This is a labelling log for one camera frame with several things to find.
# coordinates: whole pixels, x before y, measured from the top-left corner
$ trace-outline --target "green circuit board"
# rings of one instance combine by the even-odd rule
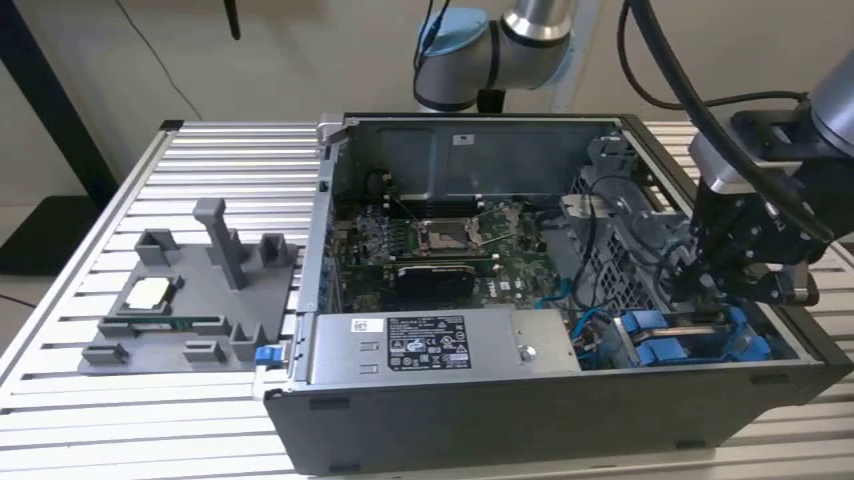
[[[472,218],[388,220],[383,231],[376,220],[355,220],[357,235],[341,237],[344,308],[352,312],[419,310],[423,308],[488,308],[512,305],[531,309],[537,300],[557,292],[556,271],[544,251],[533,214],[511,202],[487,203]],[[376,242],[377,235],[385,240]],[[367,255],[352,252],[368,251]],[[476,269],[469,297],[445,305],[395,304],[393,272],[400,265],[469,265]]]

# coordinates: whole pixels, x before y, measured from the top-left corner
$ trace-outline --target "circuit board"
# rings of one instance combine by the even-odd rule
[[[469,218],[389,219],[363,212],[336,225],[344,310],[535,308],[557,292],[559,278],[545,253],[533,214],[520,203],[487,202]],[[401,300],[400,268],[469,268],[471,294],[444,301]]]

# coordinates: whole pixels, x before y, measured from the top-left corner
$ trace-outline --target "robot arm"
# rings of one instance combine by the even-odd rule
[[[792,110],[747,110],[722,126],[766,175],[802,199],[832,239],[854,231],[854,50]],[[756,193],[703,132],[691,147],[700,169],[692,233],[696,259],[675,282],[687,298],[708,275],[724,293],[770,304],[814,305],[807,264],[828,242],[814,238]],[[759,277],[754,263],[782,264]]]
[[[420,110],[459,112],[475,105],[480,90],[541,86],[565,56],[568,10],[568,0],[516,0],[495,21],[472,8],[433,15],[415,66]]]

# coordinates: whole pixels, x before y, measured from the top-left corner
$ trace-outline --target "motherboard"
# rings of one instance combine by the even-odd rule
[[[532,309],[559,293],[541,212],[528,202],[441,208],[397,202],[368,205],[336,223],[345,312]]]

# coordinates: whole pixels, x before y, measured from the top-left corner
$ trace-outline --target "sticker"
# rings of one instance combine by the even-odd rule
[[[388,318],[388,368],[395,372],[471,368],[465,318]]]
[[[473,133],[463,133],[460,135],[453,135],[452,138],[453,145],[473,145],[475,144],[475,134]]]
[[[381,318],[353,318],[349,331],[353,333],[383,333],[384,324],[385,321]]]

